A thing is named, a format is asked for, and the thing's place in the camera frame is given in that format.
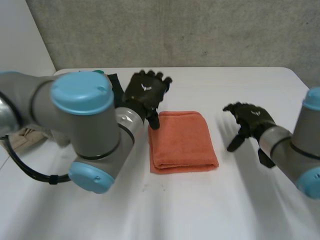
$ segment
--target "black glove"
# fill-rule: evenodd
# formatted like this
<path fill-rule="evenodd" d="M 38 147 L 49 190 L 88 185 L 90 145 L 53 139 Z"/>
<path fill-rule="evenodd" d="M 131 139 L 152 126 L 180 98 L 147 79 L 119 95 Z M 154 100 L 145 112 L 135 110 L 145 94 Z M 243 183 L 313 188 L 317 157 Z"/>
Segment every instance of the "black glove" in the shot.
<path fill-rule="evenodd" d="M 249 137 L 254 137 L 259 142 L 261 135 L 267 129 L 276 126 L 270 114 L 260 106 L 237 102 L 229 104 L 223 111 L 231 112 L 236 123 L 240 124 L 237 136 L 227 147 L 228 152 L 234 152 Z"/>
<path fill-rule="evenodd" d="M 160 127 L 157 108 L 159 103 L 164 100 L 164 95 L 172 83 L 170 77 L 162 81 L 163 76 L 161 72 L 155 74 L 151 70 L 148 73 L 141 70 L 132 76 L 123 95 L 125 103 L 134 105 L 138 103 L 143 107 L 144 112 L 140 109 L 138 114 L 142 120 L 144 118 L 148 120 L 152 129 Z"/>

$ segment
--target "robotic hand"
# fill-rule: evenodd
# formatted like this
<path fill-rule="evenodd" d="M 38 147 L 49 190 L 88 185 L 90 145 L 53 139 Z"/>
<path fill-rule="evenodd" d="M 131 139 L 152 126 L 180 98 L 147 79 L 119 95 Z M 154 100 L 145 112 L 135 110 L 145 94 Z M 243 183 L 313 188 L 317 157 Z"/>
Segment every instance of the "robotic hand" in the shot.
<path fill-rule="evenodd" d="M 123 96 L 125 102 L 137 101 L 143 105 L 145 109 L 144 115 L 152 129 L 158 129 L 160 127 L 156 109 L 159 103 L 163 101 L 164 95 L 172 83 L 170 77 L 162 81 L 163 76 L 162 72 L 155 74 L 152 70 L 147 74 L 143 70 L 135 73 Z"/>
<path fill-rule="evenodd" d="M 261 164 L 267 168 L 279 167 L 301 192 L 320 199 L 320 88 L 308 92 L 293 135 L 277 126 L 260 106 L 237 102 L 223 111 L 231 112 L 240 124 L 227 151 L 236 151 L 246 138 L 254 137 L 259 143 Z"/>
<path fill-rule="evenodd" d="M 172 82 L 162 77 L 160 72 L 135 73 L 123 92 L 117 76 L 108 79 L 98 72 L 50 77 L 0 72 L 0 137 L 12 159 L 33 179 L 53 185 L 72 180 L 87 191 L 105 193 L 139 139 L 145 118 L 159 128 L 156 109 Z M 69 137 L 77 158 L 68 175 L 38 173 L 10 148 L 6 136 L 29 124 Z"/>

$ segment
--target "table surface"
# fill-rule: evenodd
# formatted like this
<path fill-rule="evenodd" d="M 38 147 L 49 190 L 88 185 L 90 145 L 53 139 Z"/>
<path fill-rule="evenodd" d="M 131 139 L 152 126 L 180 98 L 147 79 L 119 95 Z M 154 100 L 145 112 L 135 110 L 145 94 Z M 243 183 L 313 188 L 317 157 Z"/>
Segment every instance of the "table surface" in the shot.
<path fill-rule="evenodd" d="M 140 70 L 95 69 L 117 73 L 123 88 Z M 159 112 L 200 112 L 219 168 L 150 173 L 146 124 L 115 184 L 102 195 L 72 182 L 57 186 L 36 182 L 9 158 L 0 170 L 0 239 L 318 240 L 319 201 L 302 195 L 278 168 L 261 165 L 253 139 L 235 153 L 226 151 L 239 127 L 231 114 L 222 111 L 225 105 L 237 101 L 260 105 L 278 125 L 292 131 L 308 90 L 301 80 L 281 67 L 153 70 L 173 79 Z M 75 157 L 72 146 L 59 148 L 47 140 L 23 154 L 22 160 L 42 173 L 61 175 Z"/>

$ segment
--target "concrete wall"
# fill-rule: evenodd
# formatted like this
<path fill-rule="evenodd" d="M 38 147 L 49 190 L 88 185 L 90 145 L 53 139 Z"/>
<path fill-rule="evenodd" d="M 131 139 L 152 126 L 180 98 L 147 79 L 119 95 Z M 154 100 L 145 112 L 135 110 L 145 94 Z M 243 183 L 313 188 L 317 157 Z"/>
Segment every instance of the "concrete wall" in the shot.
<path fill-rule="evenodd" d="M 287 67 L 320 85 L 319 0 L 27 0 L 57 70 Z"/>

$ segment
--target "folded towel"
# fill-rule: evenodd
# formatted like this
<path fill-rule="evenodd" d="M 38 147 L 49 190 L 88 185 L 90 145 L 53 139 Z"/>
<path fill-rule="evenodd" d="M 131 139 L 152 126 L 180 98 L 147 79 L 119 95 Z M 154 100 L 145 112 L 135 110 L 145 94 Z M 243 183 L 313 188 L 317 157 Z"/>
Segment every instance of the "folded towel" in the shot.
<path fill-rule="evenodd" d="M 150 172 L 203 172 L 219 166 L 206 120 L 196 111 L 164 111 L 160 128 L 148 129 Z"/>

